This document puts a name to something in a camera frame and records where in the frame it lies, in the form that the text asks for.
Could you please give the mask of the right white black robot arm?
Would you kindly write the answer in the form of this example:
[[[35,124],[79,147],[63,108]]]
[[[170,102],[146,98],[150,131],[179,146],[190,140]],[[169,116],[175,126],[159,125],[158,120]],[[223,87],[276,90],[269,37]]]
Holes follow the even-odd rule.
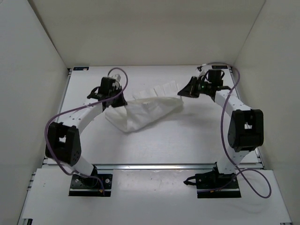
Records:
[[[242,159],[263,144],[263,112],[244,104],[233,94],[233,89],[225,86],[223,77],[227,70],[208,69],[193,76],[188,84],[178,92],[179,96],[198,98],[209,96],[222,108],[221,115],[230,117],[227,140],[222,141],[225,156],[216,162],[216,172],[210,176],[210,183],[220,188],[227,182],[227,176],[235,173]]]

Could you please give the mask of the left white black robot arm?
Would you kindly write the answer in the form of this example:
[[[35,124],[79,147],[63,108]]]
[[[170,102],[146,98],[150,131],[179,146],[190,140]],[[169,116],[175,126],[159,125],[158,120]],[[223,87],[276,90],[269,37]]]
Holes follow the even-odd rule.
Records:
[[[69,175],[81,176],[88,187],[102,182],[98,178],[96,167],[82,156],[80,135],[105,109],[127,105],[120,80],[119,74],[103,77],[101,84],[91,91],[82,106],[60,113],[60,116],[70,114],[61,122],[51,119],[46,125],[45,155],[55,160],[60,167],[68,166],[72,172],[65,169],[63,171]]]

